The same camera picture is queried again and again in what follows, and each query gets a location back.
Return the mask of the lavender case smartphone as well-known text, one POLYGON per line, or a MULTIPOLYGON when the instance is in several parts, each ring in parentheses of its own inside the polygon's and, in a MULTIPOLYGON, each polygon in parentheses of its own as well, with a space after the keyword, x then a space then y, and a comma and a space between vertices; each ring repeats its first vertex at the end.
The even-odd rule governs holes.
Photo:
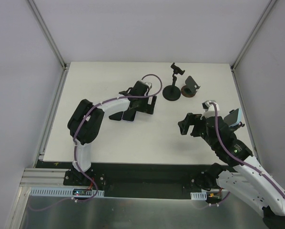
POLYGON ((122 120, 127 122, 133 122, 135 120, 136 112, 137 111, 135 109, 124 111, 122 115, 122 120))

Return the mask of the black round-base phone stand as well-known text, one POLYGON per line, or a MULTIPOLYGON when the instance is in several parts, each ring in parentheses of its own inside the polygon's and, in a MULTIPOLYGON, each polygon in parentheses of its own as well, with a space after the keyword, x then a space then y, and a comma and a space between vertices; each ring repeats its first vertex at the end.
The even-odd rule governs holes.
POLYGON ((166 86, 163 89, 163 97, 164 99, 173 102, 177 101, 181 96, 181 90, 175 85, 177 81, 177 75, 183 75, 185 73, 185 70, 182 70, 180 67, 176 66, 174 62, 171 64, 171 68, 173 69, 172 84, 166 86))

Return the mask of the brown-base black phone stand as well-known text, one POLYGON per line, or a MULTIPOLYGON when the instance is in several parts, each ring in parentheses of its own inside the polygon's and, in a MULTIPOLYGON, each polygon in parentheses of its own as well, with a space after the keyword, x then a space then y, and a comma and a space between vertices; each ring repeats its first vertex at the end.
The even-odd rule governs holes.
POLYGON ((185 85, 181 88, 181 95, 187 98, 192 98, 196 95, 200 86, 196 83, 192 76, 188 76, 185 80, 185 85))

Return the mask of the light blue case smartphone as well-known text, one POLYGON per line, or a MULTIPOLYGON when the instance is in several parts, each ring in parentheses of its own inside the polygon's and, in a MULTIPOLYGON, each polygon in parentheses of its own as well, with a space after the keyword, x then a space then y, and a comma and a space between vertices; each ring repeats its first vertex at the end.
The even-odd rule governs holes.
POLYGON ((229 112, 229 114, 224 117, 224 122, 228 124, 229 127, 236 126, 240 124, 242 120, 242 109, 237 108, 229 112))

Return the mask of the black smartphone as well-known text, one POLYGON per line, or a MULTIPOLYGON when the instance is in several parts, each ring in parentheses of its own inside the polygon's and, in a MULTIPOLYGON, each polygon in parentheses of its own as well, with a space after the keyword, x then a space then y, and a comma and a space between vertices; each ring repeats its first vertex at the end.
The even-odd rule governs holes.
POLYGON ((114 121, 121 121, 122 120, 122 116, 123 116, 123 112, 117 112, 115 114, 112 114, 109 116, 110 120, 114 120, 114 121))

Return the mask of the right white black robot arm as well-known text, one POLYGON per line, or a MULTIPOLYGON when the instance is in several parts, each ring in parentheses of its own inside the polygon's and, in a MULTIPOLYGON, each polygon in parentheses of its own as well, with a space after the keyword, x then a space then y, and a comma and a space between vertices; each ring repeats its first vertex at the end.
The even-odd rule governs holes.
POLYGON ((255 210, 269 229, 285 229, 285 190, 236 137, 236 130, 244 126, 239 109, 224 118, 215 112, 188 113, 178 126, 182 135, 192 126, 190 135, 201 137, 220 160, 240 175, 236 177, 214 163, 194 179, 198 187, 207 191, 216 187, 225 189, 255 210))

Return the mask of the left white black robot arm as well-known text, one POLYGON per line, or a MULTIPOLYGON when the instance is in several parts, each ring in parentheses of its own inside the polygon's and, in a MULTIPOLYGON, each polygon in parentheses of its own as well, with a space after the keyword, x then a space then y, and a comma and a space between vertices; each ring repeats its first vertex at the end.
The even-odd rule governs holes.
POLYGON ((68 121, 67 128, 74 142, 74 160, 72 165, 76 169, 74 180, 81 186, 90 182, 91 175, 91 147, 97 137, 102 121, 109 118, 114 121, 133 122, 137 112, 154 114, 157 94, 149 95, 152 84, 142 80, 133 87, 119 92, 119 96, 93 104, 83 99, 68 121))

